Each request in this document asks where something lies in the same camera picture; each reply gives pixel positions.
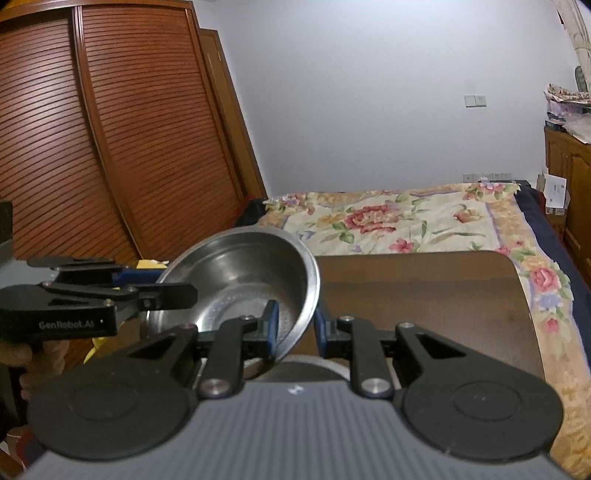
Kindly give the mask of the person's left hand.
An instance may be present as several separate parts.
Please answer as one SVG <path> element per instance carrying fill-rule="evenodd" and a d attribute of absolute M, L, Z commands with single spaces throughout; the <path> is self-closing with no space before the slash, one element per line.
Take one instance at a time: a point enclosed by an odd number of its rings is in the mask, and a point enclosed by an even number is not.
<path fill-rule="evenodd" d="M 19 393 L 29 401 L 46 381 L 63 372 L 68 348 L 68 341 L 49 341 L 34 353 L 28 345 L 1 341 L 1 364 L 25 370 L 19 378 Z"/>

